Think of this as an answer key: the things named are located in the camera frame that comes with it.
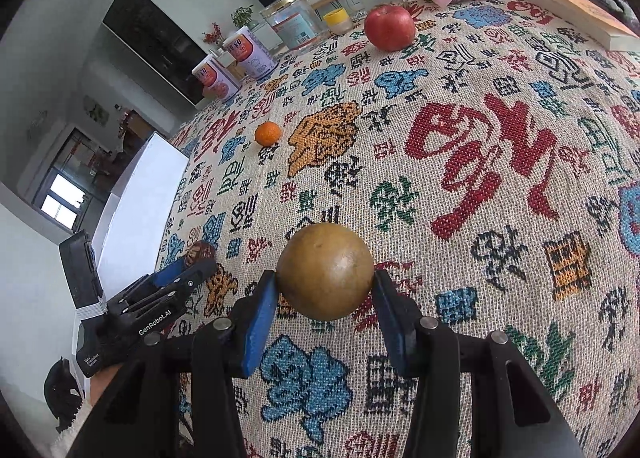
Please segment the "brown round fruit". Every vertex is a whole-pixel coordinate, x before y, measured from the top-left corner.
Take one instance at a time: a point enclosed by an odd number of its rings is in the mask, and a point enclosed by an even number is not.
[[[369,247],[355,232],[335,223],[316,223],[287,243],[276,265],[276,281],[295,310],[333,321],[367,298],[373,271]]]

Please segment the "person's hand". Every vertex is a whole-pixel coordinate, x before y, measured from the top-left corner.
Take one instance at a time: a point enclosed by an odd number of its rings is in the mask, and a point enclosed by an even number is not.
[[[95,406],[102,392],[107,388],[110,381],[113,380],[122,364],[115,364],[97,372],[91,377],[91,386],[89,387],[89,402]]]

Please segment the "silver bolt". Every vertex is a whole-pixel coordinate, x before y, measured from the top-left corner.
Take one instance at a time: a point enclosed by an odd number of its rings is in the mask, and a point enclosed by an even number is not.
[[[143,341],[145,342],[145,346],[155,346],[162,339],[162,335],[158,332],[149,332],[145,335]]]
[[[420,319],[420,326],[427,328],[428,330],[434,330],[438,327],[438,320],[436,317],[425,316]]]
[[[233,323],[229,317],[218,317],[213,321],[213,327],[219,332],[223,332],[224,330],[228,330]]]
[[[509,337],[505,332],[495,330],[495,332],[491,332],[491,339],[496,344],[506,344],[509,340]]]

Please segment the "red apple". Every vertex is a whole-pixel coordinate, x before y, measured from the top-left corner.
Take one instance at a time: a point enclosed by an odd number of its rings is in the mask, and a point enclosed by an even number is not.
[[[401,6],[385,4],[369,12],[364,19],[364,33],[378,49],[397,52],[414,42],[414,19]]]

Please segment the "small mandarin orange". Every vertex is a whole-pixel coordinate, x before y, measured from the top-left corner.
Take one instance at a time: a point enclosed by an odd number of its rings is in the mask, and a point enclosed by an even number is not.
[[[255,130],[255,141],[263,147],[270,147],[275,144],[282,135],[280,126],[271,121],[261,123]]]

